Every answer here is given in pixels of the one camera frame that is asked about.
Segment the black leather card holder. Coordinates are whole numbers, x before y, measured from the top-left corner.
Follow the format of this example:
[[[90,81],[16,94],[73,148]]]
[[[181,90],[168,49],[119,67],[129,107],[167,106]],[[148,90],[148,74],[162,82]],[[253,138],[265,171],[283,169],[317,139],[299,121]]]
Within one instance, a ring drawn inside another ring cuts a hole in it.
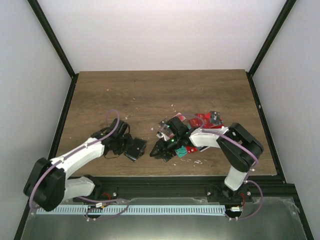
[[[133,139],[132,145],[124,152],[124,155],[135,162],[145,153],[147,141],[138,137]]]

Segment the red card with gold text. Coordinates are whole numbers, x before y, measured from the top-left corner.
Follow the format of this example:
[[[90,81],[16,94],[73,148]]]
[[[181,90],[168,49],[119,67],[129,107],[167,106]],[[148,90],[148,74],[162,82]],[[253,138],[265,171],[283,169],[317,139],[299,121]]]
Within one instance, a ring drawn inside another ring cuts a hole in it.
[[[195,152],[199,151],[199,149],[197,147],[186,146],[185,148],[186,148],[186,151],[188,154],[195,153]]]

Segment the black VIP card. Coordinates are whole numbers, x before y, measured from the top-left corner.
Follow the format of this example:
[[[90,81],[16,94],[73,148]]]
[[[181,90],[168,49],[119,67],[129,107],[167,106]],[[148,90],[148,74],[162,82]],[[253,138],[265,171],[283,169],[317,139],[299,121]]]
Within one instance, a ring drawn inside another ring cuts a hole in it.
[[[159,126],[162,130],[169,128],[169,123],[167,119],[163,119],[162,121],[159,122]]]

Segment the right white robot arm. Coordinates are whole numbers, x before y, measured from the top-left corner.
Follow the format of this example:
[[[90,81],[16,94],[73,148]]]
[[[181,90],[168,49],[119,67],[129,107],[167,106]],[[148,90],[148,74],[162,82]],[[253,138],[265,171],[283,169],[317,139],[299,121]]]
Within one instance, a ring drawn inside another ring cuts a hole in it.
[[[223,198],[229,202],[240,196],[240,188],[247,182],[249,172],[258,164],[264,152],[262,144],[241,124],[233,123],[222,128],[188,128],[179,117],[174,116],[164,124],[173,133],[167,137],[161,131],[149,156],[168,162],[178,154],[181,147],[219,148],[224,153],[230,169],[221,188]]]

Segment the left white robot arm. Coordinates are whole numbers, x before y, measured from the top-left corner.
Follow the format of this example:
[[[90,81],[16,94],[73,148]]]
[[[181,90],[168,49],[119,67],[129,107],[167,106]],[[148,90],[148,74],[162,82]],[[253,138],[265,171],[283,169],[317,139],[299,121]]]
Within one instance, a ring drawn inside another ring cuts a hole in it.
[[[111,126],[93,133],[84,143],[52,159],[38,159],[26,181],[23,193],[29,198],[30,209],[50,212],[63,201],[79,198],[100,202],[101,183],[91,175],[70,178],[77,170],[112,151],[123,154],[133,145],[130,125],[114,119]]]

